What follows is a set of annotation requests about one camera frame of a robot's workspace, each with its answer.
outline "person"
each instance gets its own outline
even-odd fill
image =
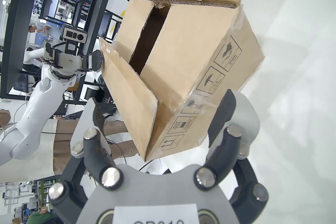
[[[10,120],[9,111],[0,113],[2,128],[7,128]],[[27,159],[12,159],[0,166],[0,182],[33,181],[62,174],[71,158],[70,140],[79,119],[49,119],[45,124],[38,149]],[[104,123],[105,136],[127,133],[122,121]],[[132,140],[110,145],[113,159],[132,157],[138,153]]]
[[[48,212],[48,208],[43,207],[40,211],[34,212],[28,218],[26,224],[61,224],[63,223],[55,211]]]
[[[37,32],[45,37],[52,37],[54,39],[60,39],[61,31],[58,28],[44,25],[42,23],[36,23],[35,26],[29,26],[28,32]]]

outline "white robotic arm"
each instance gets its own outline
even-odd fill
[[[25,159],[34,153],[40,145],[44,125],[61,105],[64,92],[75,85],[77,74],[99,71],[102,65],[100,51],[90,56],[75,56],[56,50],[49,44],[42,50],[25,54],[29,59],[43,54],[47,64],[42,66],[41,80],[29,99],[22,119],[0,134],[0,165],[12,158]]]

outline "fragile symbol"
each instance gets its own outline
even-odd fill
[[[222,58],[226,56],[226,54],[232,50],[232,45],[231,42],[227,45],[227,49],[225,50],[225,52],[222,55]]]

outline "shipping symbol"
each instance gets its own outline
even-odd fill
[[[164,144],[161,147],[162,148],[163,147],[169,147],[173,144],[173,142],[174,142],[174,139],[173,140],[166,140],[166,141],[163,142]]]
[[[206,86],[209,82],[211,82],[211,83],[213,84],[213,81],[211,80],[212,75],[213,75],[213,74],[210,74],[210,75],[205,79],[204,86]]]
[[[187,122],[176,122],[173,128],[184,128]]]
[[[190,100],[187,104],[187,107],[192,107],[195,104],[195,100]]]
[[[226,61],[232,54],[232,45],[231,45],[231,42],[227,45],[227,49],[223,52],[223,55],[222,55],[222,58],[224,58],[225,56],[225,59],[223,60]]]

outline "metal bolt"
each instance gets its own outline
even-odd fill
[[[120,180],[121,174],[119,169],[110,167],[105,170],[102,176],[102,184],[104,187],[113,187]]]
[[[64,186],[61,183],[55,183],[49,189],[49,198],[52,200],[56,200],[61,197],[64,192]]]
[[[71,148],[71,153],[72,155],[79,155],[80,153],[83,152],[84,149],[84,144],[82,141],[77,142],[74,146]]]
[[[227,127],[228,134],[233,136],[233,137],[241,137],[242,132],[240,130],[240,127],[236,124],[232,124]]]
[[[84,133],[84,138],[86,140],[92,139],[97,135],[98,131],[95,128],[88,128]]]
[[[202,214],[198,217],[199,224],[216,224],[215,220],[207,214]]]
[[[104,212],[97,224],[111,224],[113,222],[114,210]]]
[[[197,170],[196,173],[196,180],[204,188],[210,188],[213,187],[214,184],[216,183],[216,178],[213,172],[206,168],[206,167],[201,167],[200,169]]]
[[[267,189],[262,184],[256,184],[253,187],[254,197],[261,202],[265,202],[269,199],[269,193]]]
[[[209,210],[198,211],[199,224],[219,224],[217,217]]]
[[[240,148],[239,148],[239,155],[242,157],[247,157],[250,153],[250,148],[249,146],[245,145],[245,144],[240,144]]]

